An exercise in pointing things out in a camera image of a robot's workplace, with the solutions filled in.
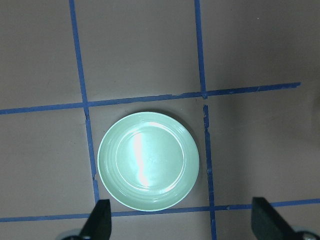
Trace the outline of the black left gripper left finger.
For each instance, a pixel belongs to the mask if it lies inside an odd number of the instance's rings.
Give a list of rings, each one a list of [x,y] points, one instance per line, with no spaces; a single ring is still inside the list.
[[[81,240],[109,240],[112,232],[109,199],[99,200],[79,233]]]

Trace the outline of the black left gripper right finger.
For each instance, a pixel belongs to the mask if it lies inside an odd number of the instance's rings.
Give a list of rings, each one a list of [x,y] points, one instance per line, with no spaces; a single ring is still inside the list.
[[[257,240],[299,239],[299,235],[264,197],[252,198],[251,229]]]

